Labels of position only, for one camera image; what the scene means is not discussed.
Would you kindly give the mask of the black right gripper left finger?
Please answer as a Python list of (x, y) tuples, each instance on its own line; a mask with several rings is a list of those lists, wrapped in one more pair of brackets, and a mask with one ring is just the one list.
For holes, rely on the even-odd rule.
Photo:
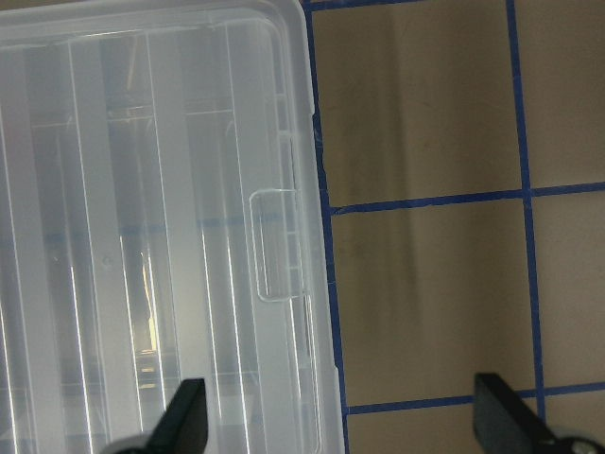
[(145, 445), (146, 453), (204, 453), (209, 423), (203, 378), (185, 379)]

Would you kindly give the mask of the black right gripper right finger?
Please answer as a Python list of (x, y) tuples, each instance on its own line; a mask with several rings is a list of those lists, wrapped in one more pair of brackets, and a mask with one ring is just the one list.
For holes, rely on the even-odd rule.
[(495, 373), (474, 380), (474, 434), (484, 453), (559, 453), (559, 441)]

